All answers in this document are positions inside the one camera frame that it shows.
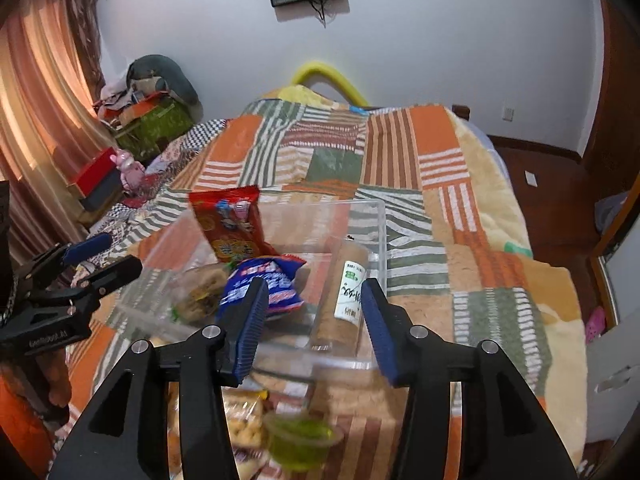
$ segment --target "bed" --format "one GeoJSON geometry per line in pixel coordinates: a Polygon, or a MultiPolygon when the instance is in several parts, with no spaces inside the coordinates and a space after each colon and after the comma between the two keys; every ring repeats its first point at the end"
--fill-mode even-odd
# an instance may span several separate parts
{"type": "MultiPolygon", "coordinates": [[[[110,231],[114,245],[76,278],[125,254],[144,261],[156,233],[187,208],[190,190],[257,184],[272,202],[383,200],[389,300],[444,339],[499,342],[577,465],[586,432],[586,358],[575,289],[567,270],[532,259],[508,176],[479,137],[440,105],[362,110],[303,87],[272,92],[238,118],[199,125],[172,142],[158,162],[168,171],[158,192],[139,209],[120,204],[109,211],[92,234],[110,231]]],[[[141,335],[113,311],[113,296],[92,327],[92,337],[68,352],[72,420],[63,434],[141,335]]],[[[363,388],[259,380],[283,409],[304,404],[347,435],[323,473],[302,476],[385,479],[404,390],[389,389],[382,378],[363,388]]],[[[457,477],[460,457],[458,386],[451,410],[446,478],[457,477]]],[[[281,475],[273,464],[262,473],[281,475]]]]}

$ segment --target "pile of clothes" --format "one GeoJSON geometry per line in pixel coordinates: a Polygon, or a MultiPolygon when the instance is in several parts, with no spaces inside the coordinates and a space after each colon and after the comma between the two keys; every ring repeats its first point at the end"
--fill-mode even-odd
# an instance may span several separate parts
{"type": "Polygon", "coordinates": [[[138,160],[151,160],[193,126],[198,94],[177,63],[151,55],[135,60],[123,77],[102,88],[98,118],[118,145],[138,160]]]}

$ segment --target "metal screw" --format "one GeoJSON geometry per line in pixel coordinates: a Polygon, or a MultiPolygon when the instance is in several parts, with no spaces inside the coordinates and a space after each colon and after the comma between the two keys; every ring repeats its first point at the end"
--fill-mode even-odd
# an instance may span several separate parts
{"type": "Polygon", "coordinates": [[[409,334],[411,334],[416,339],[424,339],[429,335],[429,330],[427,329],[427,327],[422,325],[413,325],[409,330],[409,334]]]}
{"type": "Polygon", "coordinates": [[[496,343],[495,341],[491,341],[490,339],[486,339],[485,341],[482,341],[482,344],[480,345],[480,347],[482,348],[482,350],[484,350],[488,354],[495,354],[500,349],[500,347],[498,346],[498,343],[496,343]]]}
{"type": "Polygon", "coordinates": [[[207,339],[213,339],[214,337],[218,337],[220,335],[220,327],[216,325],[209,325],[202,329],[202,335],[207,339]]]}
{"type": "Polygon", "coordinates": [[[138,339],[131,345],[131,351],[134,354],[142,354],[142,352],[146,352],[147,348],[149,348],[149,341],[145,341],[144,339],[138,339]]]}

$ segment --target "pink slipper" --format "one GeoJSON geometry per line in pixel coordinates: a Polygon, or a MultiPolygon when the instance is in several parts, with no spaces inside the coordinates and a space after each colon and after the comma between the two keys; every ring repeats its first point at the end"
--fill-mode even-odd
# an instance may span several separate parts
{"type": "Polygon", "coordinates": [[[589,320],[587,321],[587,325],[584,327],[585,338],[587,339],[587,343],[590,343],[594,339],[596,339],[599,335],[601,335],[607,327],[604,309],[599,306],[596,307],[589,320]]]}

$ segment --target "red box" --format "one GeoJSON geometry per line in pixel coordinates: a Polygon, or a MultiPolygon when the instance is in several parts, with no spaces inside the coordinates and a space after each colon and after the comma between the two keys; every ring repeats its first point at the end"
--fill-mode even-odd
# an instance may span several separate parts
{"type": "Polygon", "coordinates": [[[94,157],[94,160],[80,170],[67,189],[78,199],[86,198],[115,168],[116,165],[110,159],[110,156],[115,154],[116,151],[113,148],[102,150],[94,157]]]}

